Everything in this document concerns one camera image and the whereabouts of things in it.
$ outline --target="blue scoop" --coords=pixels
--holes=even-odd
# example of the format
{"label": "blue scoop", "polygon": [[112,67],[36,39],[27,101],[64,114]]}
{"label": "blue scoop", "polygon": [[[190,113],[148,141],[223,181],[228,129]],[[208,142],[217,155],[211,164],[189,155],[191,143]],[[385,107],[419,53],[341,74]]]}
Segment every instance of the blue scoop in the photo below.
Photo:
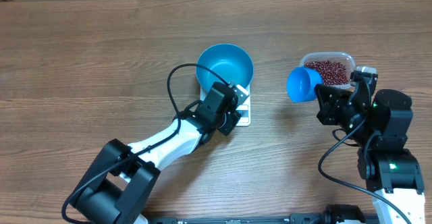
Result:
{"label": "blue scoop", "polygon": [[[248,53],[237,45],[219,44],[206,49],[198,61],[220,75],[225,81],[246,88],[254,76],[254,65]],[[220,80],[205,69],[196,68],[196,78],[208,92],[214,82]]]}
{"label": "blue scoop", "polygon": [[316,70],[297,67],[288,77],[286,90],[293,103],[312,101],[317,97],[315,86],[322,83],[323,79]]}

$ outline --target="blue cup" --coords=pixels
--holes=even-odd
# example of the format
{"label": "blue cup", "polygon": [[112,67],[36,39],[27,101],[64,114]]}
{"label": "blue cup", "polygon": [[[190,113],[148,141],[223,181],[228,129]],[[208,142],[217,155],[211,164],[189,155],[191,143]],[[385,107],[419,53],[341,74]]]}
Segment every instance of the blue cup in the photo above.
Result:
{"label": "blue cup", "polygon": [[[254,65],[248,53],[237,45],[219,44],[206,49],[196,62],[220,75],[228,83],[246,88],[254,76]],[[220,80],[205,69],[196,69],[196,78],[208,92]]]}
{"label": "blue cup", "polygon": [[293,103],[307,102],[316,99],[315,86],[322,83],[323,79],[316,70],[297,67],[288,77],[286,90]]}

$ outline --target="wooden table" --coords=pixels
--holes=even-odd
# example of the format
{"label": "wooden table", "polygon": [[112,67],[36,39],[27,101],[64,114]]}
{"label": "wooden table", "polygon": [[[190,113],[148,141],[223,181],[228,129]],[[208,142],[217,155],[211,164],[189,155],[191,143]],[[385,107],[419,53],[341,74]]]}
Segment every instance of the wooden table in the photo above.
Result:
{"label": "wooden table", "polygon": [[[62,223],[63,201],[101,147],[167,127],[169,71],[217,43],[239,45],[254,61],[252,124],[216,134],[164,170],[146,216],[288,215],[331,203],[373,212],[370,196],[317,171],[335,142],[335,127],[315,117],[318,103],[287,97],[289,72],[316,51],[345,51],[378,69],[378,90],[413,98],[406,147],[431,198],[432,0],[10,2],[0,14],[2,223]],[[194,69],[172,84],[180,107],[198,98]],[[343,146],[324,169],[365,186],[356,161],[356,149]],[[431,202],[425,210],[431,220]]]}

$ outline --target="plastic container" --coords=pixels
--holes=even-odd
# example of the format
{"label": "plastic container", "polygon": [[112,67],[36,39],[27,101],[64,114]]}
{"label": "plastic container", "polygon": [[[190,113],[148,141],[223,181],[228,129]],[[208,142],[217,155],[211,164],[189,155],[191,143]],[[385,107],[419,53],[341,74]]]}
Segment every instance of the plastic container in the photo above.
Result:
{"label": "plastic container", "polygon": [[[303,57],[299,66],[304,66],[305,63],[314,62],[314,61],[332,61],[332,62],[340,62],[346,67],[346,78],[348,81],[350,80],[351,72],[356,69],[356,62],[351,57],[351,55],[344,52],[317,52],[310,53]],[[342,84],[342,85],[330,85],[335,86],[341,89],[348,89],[351,87],[350,83]]]}
{"label": "plastic container", "polygon": [[286,82],[286,91],[293,103],[315,100],[315,86],[323,83],[319,73],[314,69],[297,67]]}

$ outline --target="wire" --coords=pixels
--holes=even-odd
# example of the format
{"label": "wire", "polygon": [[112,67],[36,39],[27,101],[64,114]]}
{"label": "wire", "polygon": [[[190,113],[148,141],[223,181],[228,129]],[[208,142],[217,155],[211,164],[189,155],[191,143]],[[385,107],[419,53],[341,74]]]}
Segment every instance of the wire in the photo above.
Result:
{"label": "wire", "polygon": [[[345,132],[345,130],[343,130],[342,128],[340,128],[340,129],[336,129],[336,130],[332,131],[331,134],[333,135],[333,137],[334,137],[337,141],[340,141],[339,137],[336,136],[336,132],[338,132],[338,131],[343,131],[343,132]],[[347,145],[347,146],[357,146],[357,147],[359,147],[359,145],[358,145],[357,143],[350,144],[350,143],[346,143],[346,142],[344,142],[344,144]]]}
{"label": "wire", "polygon": [[367,142],[366,142],[366,144],[365,144],[365,146],[364,146],[364,148],[363,148],[363,157],[364,157],[364,159],[367,158],[367,154],[368,154],[368,150],[369,150],[369,145],[371,144],[372,139],[373,139],[375,136],[380,136],[380,135],[381,135],[381,133],[380,133],[378,130],[375,130],[375,131],[371,134],[371,136],[369,136],[369,139],[367,139]]}
{"label": "wire", "polygon": [[193,101],[193,102],[190,103],[188,106],[186,106],[186,107],[184,108],[184,110],[185,110],[185,111],[190,110],[190,109],[193,108],[195,105],[197,105],[197,104],[201,104],[201,103],[203,103],[202,100],[196,100],[196,101]]}
{"label": "wire", "polygon": [[366,193],[366,194],[368,194],[368,195],[370,195],[372,197],[375,197],[375,198],[381,200],[382,202],[384,202],[384,203],[388,204],[390,207],[392,207],[407,222],[407,224],[412,224],[410,222],[410,219],[408,219],[408,217],[397,206],[395,206],[393,203],[391,203],[386,198],[384,198],[384,197],[382,197],[382,196],[380,196],[380,195],[378,195],[378,194],[376,194],[374,192],[368,191],[368,190],[366,190],[366,189],[364,189],[362,187],[359,187],[359,186],[356,186],[354,184],[350,184],[350,183],[347,183],[345,181],[339,180],[339,179],[337,179],[335,177],[332,177],[332,176],[326,174],[322,170],[322,168],[321,168],[321,166],[322,166],[323,161],[325,160],[325,158],[328,155],[330,155],[330,153],[333,152],[338,146],[340,146],[342,143],[344,143],[345,140],[349,139],[349,137],[351,137],[358,129],[360,129],[360,127],[365,123],[365,121],[366,121],[366,119],[364,119],[363,121],[361,121],[361,123],[357,127],[355,127],[349,134],[347,134],[346,136],[344,136],[338,143],[336,143],[326,153],[324,153],[324,155],[321,157],[321,159],[319,159],[319,162],[318,162],[318,171],[325,178],[327,178],[327,179],[329,179],[331,181],[334,181],[335,183],[338,183],[338,184],[341,184],[343,186],[346,186],[346,187],[349,187],[349,188],[361,191],[363,193]]}
{"label": "wire", "polygon": [[[154,148],[162,145],[163,143],[165,143],[168,140],[172,139],[176,134],[178,134],[178,132],[180,131],[180,126],[182,124],[182,120],[179,117],[179,113],[180,112],[178,111],[176,102],[174,101],[173,95],[171,93],[170,82],[171,82],[171,77],[172,77],[173,73],[176,70],[178,70],[178,69],[180,69],[182,67],[186,67],[186,66],[195,66],[195,67],[199,67],[199,68],[205,69],[208,72],[212,73],[214,76],[216,76],[218,79],[220,79],[225,85],[229,86],[229,84],[221,76],[219,76],[214,71],[212,71],[211,69],[209,69],[209,68],[207,68],[207,67],[205,67],[203,65],[197,65],[195,63],[185,63],[185,64],[179,65],[179,66],[175,67],[174,69],[172,69],[171,72],[169,73],[168,79],[167,79],[167,91],[168,91],[168,96],[169,96],[169,99],[171,101],[171,104],[173,105],[173,108],[174,108],[174,111],[175,111],[175,115],[177,116],[177,119],[178,119],[177,128],[174,130],[174,132],[171,135],[169,135],[165,139],[163,139],[163,140],[161,140],[161,141],[159,141],[157,143],[154,143],[151,146],[147,146],[145,149],[142,149],[139,152],[134,153],[132,155],[129,155],[125,159],[122,159],[122,160],[118,161],[117,163],[113,164],[112,166],[110,166],[106,170],[104,170],[101,173],[99,173],[98,175],[94,176],[92,179],[88,180],[84,185],[82,185],[81,187],[79,187],[76,191],[72,192],[66,198],[65,202],[63,203],[63,206],[61,207],[61,217],[63,217],[63,219],[65,221],[67,221],[69,223],[72,223],[72,224],[91,224],[92,223],[91,221],[78,221],[78,220],[72,219],[72,218],[70,218],[70,217],[67,216],[67,214],[66,214],[66,208],[68,207],[68,204],[71,202],[71,200],[73,198],[75,198],[77,195],[81,194],[81,192],[84,191],[85,188],[87,188],[94,180],[102,177],[103,175],[109,173],[110,171],[113,171],[114,169],[120,167],[121,165],[126,164],[127,162],[131,161],[132,159],[135,159],[137,156],[139,156],[141,154],[144,154],[146,152],[150,152],[152,149],[154,149]],[[195,106],[195,105],[192,105],[194,103],[196,105],[196,104],[200,103],[200,100],[194,101],[193,103],[189,104],[186,108],[188,108],[188,107],[192,108],[193,106]]]}
{"label": "wire", "polygon": [[366,85],[366,89],[367,89],[367,94],[368,94],[368,103],[367,103],[367,107],[369,108],[370,106],[371,106],[371,104],[372,104],[372,94],[371,94],[371,88],[369,87],[369,84],[365,81],[365,80],[363,80],[363,82],[364,82],[364,84]]}

